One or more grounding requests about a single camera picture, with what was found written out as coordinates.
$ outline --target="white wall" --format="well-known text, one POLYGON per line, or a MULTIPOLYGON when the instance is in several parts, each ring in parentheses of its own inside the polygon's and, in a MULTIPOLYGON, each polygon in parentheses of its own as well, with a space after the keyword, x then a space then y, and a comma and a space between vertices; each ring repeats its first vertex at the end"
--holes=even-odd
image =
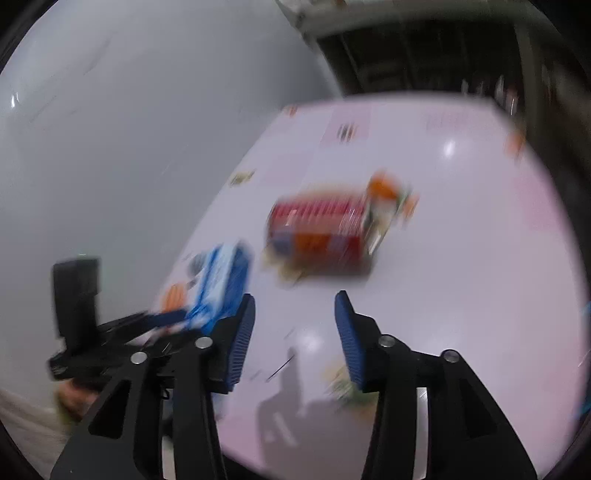
POLYGON ((102 257, 103 320, 148 307, 279 108, 325 96, 273 0, 59 0, 0 75, 0 386, 51 402, 54 262, 102 257))

